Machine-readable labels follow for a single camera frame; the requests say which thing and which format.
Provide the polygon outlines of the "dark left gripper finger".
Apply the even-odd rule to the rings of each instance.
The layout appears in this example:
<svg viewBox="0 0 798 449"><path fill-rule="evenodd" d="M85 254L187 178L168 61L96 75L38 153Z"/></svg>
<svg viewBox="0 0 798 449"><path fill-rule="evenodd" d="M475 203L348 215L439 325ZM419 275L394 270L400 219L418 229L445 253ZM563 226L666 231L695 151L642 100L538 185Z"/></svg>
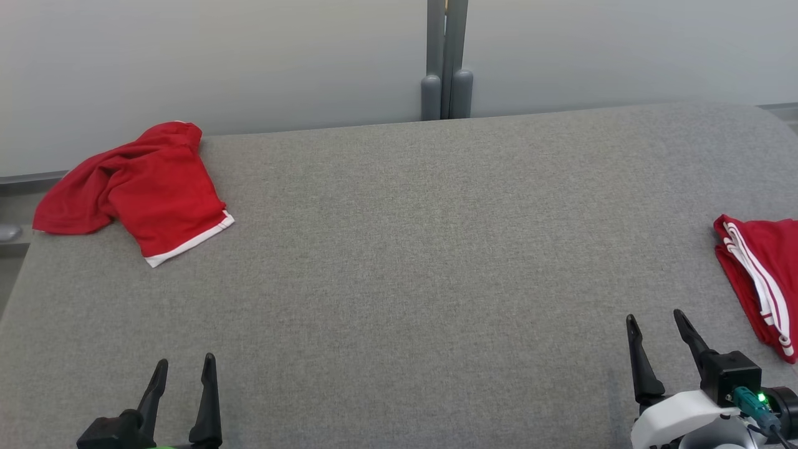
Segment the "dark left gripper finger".
<svg viewBox="0 0 798 449"><path fill-rule="evenodd" d="M138 432L140 443L143 447L156 446L154 431L160 399L165 392L167 375L168 361L166 359L159 360L143 393L142 400L137 407L137 412L140 413L141 418Z"/></svg>
<svg viewBox="0 0 798 449"><path fill-rule="evenodd" d="M191 447L221 447L223 431L219 401L216 356L207 353L201 374L203 393L199 403L196 423L189 432Z"/></svg>

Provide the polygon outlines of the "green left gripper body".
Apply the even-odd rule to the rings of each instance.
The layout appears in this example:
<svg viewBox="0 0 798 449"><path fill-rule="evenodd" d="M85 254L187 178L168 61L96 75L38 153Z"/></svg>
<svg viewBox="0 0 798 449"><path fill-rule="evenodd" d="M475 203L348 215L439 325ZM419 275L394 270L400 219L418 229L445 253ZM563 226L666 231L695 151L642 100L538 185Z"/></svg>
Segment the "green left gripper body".
<svg viewBox="0 0 798 449"><path fill-rule="evenodd" d="M154 441L156 411L127 409L117 417L94 420L76 441L77 448L187 448Z"/></svg>

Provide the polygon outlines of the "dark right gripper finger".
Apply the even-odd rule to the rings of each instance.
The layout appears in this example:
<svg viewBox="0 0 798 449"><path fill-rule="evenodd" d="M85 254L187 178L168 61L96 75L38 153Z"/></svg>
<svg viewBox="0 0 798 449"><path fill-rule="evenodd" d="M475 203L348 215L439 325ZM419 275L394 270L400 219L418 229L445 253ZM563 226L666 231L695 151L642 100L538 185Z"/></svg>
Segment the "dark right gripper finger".
<svg viewBox="0 0 798 449"><path fill-rule="evenodd" d="M651 366L642 345L642 331L633 314L627 316L627 339L635 401L638 405L655 405L666 398L666 389Z"/></svg>
<svg viewBox="0 0 798 449"><path fill-rule="evenodd" d="M704 355L709 352L709 346L706 341L700 336L698 331L693 327L690 319L681 309L673 310L673 318L675 318L676 327L680 333L682 341L689 347L693 361L695 362L696 369L703 381L706 377L706 369L704 369Z"/></svg>

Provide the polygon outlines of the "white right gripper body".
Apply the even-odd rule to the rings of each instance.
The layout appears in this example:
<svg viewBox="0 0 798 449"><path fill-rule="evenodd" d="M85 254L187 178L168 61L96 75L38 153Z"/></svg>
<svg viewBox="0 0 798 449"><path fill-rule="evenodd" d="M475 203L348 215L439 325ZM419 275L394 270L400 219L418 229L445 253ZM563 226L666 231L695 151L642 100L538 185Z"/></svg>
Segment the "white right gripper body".
<svg viewBox="0 0 798 449"><path fill-rule="evenodd" d="M631 429L633 448L661 446L710 425L721 416L738 416L738 407L720 407L703 390L687 390L648 407Z"/></svg>

